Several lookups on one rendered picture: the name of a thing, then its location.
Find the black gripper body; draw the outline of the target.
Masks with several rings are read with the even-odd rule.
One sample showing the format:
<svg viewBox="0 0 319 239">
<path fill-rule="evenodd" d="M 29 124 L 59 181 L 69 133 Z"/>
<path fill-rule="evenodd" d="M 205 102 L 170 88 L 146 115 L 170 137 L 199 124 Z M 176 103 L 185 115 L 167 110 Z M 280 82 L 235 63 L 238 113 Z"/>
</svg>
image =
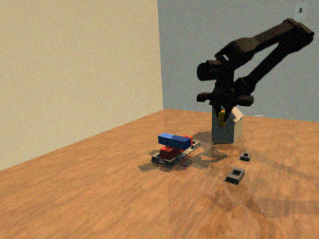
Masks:
<svg viewBox="0 0 319 239">
<path fill-rule="evenodd" d="M 234 81 L 233 79 L 230 80 L 216 80 L 215 82 L 216 86 L 219 86 L 220 88 L 229 88 L 233 89 L 233 84 Z M 198 94 L 197 96 L 197 102 L 205 102 L 206 100 L 210 100 L 211 102 L 211 92 L 202 92 Z M 233 97 L 233 100 L 227 99 L 227 104 L 228 105 L 236 105 L 238 104 L 239 106 L 246 106 L 249 107 L 250 105 L 253 104 L 254 98 L 253 96 L 250 95 L 241 95 L 239 97 Z"/>
</svg>

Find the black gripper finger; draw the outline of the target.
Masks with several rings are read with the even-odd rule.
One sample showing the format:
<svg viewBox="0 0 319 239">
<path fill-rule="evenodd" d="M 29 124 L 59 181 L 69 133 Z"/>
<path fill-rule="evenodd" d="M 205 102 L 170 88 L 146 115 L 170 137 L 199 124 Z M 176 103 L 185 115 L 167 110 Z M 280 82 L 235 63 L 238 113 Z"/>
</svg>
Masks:
<svg viewBox="0 0 319 239">
<path fill-rule="evenodd" d="M 221 103 L 209 103 L 209 105 L 211 105 L 214 108 L 217 119 L 218 119 L 218 113 L 221 112 Z"/>
<path fill-rule="evenodd" d="M 229 114 L 231 113 L 231 111 L 232 111 L 232 109 L 235 107 L 235 106 L 237 106 L 238 104 L 236 104 L 236 105 L 225 105 L 225 107 L 226 107 L 226 111 L 225 111 L 225 116 L 224 116 L 224 122 L 226 122 L 227 121 L 227 118 L 228 118 L 228 116 L 229 116 Z"/>
</svg>

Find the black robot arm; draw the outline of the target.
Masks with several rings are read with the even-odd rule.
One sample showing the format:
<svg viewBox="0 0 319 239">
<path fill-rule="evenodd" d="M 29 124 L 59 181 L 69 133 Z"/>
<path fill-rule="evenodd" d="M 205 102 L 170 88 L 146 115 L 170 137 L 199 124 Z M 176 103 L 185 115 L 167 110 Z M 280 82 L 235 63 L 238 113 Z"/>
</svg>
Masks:
<svg viewBox="0 0 319 239">
<path fill-rule="evenodd" d="M 274 69 L 289 54 L 296 53 L 313 40 L 314 32 L 300 22 L 287 18 L 276 25 L 251 38 L 240 38 L 228 43 L 215 54 L 216 60 L 207 60 L 197 68 L 197 77 L 201 81 L 230 80 L 234 78 L 234 70 L 249 62 L 259 51 L 277 43 L 278 47 L 260 62 L 247 76 L 234 81 L 233 89 L 216 86 L 211 93 L 212 103 L 221 103 L 225 107 L 227 99 L 241 95 L 250 95 L 256 83 L 271 69 Z M 222 55 L 226 55 L 226 60 Z"/>
</svg>

